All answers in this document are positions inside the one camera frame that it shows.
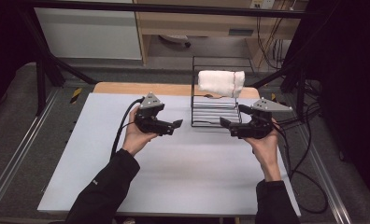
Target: hand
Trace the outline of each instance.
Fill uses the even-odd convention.
[[[244,138],[252,146],[252,150],[261,164],[266,182],[281,180],[278,169],[278,131],[273,129],[270,134],[262,139]]]
[[[157,137],[157,133],[143,133],[134,124],[135,112],[139,106],[134,108],[129,115],[129,125],[127,125],[126,136],[124,138],[123,148],[128,151],[132,156],[135,156],[150,140]]]

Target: rolled towel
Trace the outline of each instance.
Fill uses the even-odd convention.
[[[237,98],[244,86],[244,71],[200,71],[199,91],[210,91],[221,96]]]

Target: table surface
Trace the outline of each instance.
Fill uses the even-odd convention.
[[[110,88],[126,86],[128,89],[115,88],[111,92],[125,93],[106,94],[100,92],[105,89],[102,88],[104,86]],[[157,90],[172,91],[187,88],[186,85],[163,84],[97,85],[83,107],[77,126],[38,210],[48,213],[69,211],[78,194],[107,164],[113,139],[125,109],[134,99],[145,95],[127,94],[127,91],[136,89],[141,92],[152,91],[165,103],[165,108],[158,114],[158,118],[169,122],[175,119],[184,121],[173,135],[153,139],[135,156],[141,170],[133,180],[118,213],[133,216],[192,217],[255,215],[257,211],[255,186],[263,179],[263,173],[259,163],[252,156],[250,146],[242,140],[231,137],[224,129],[191,127],[189,96],[156,93]],[[250,89],[250,92],[258,93],[255,89]],[[238,101],[240,104],[251,104],[257,99],[241,98]],[[279,160],[279,164],[292,205],[300,216],[282,160]]]
[[[133,82],[100,82],[95,85],[94,93],[122,93],[122,94],[147,94],[152,91],[155,95],[191,95],[191,85],[179,84],[147,84],[147,83],[133,83]],[[206,91],[199,91],[197,85],[194,88],[194,94],[205,95],[211,94]],[[240,93],[239,98],[258,99],[260,95],[255,88],[245,87]]]

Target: tripod leg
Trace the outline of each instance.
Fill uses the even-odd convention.
[[[298,118],[304,122],[304,100],[305,100],[305,81],[306,81],[306,74],[304,69],[299,74],[298,80],[298,91],[296,94],[296,113]]]
[[[41,61],[36,62],[36,79],[37,79],[37,111],[39,116],[46,106],[46,85],[45,85],[45,71]]]
[[[83,73],[79,72],[75,68],[71,67],[69,64],[61,61],[60,59],[56,58],[54,55],[50,55],[51,59],[54,60],[60,67],[62,67],[67,72],[71,73],[72,75],[82,79],[83,81],[87,82],[88,84],[97,84],[99,81],[96,81],[90,77],[87,77]]]
[[[35,52],[36,57],[40,59],[40,61],[43,63],[43,66],[45,68],[44,71],[49,77],[51,84],[53,86],[63,86],[63,84],[65,83],[65,79],[62,76],[60,70],[50,59],[49,47],[40,35],[40,32],[36,28],[36,25],[30,16],[30,8],[23,7],[18,4],[16,6],[16,9],[25,27],[27,27],[29,35],[33,38],[32,41],[35,43],[35,45],[32,46],[33,51]]]
[[[291,65],[286,66],[286,67],[282,68],[281,70],[275,72],[274,74],[272,74],[268,77],[265,77],[262,80],[255,82],[254,84],[248,85],[247,87],[253,87],[255,89],[259,89],[260,87],[266,85],[267,83],[275,80],[278,77],[286,76],[287,73],[290,72],[292,69],[293,69],[293,66],[291,66]]]

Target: wire rack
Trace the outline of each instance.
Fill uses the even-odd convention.
[[[241,123],[237,98],[213,96],[208,93],[195,95],[195,86],[196,78],[201,70],[245,71],[246,69],[250,69],[252,73],[254,72],[251,60],[245,57],[194,56],[192,58],[192,127],[221,128],[220,117],[231,122]]]

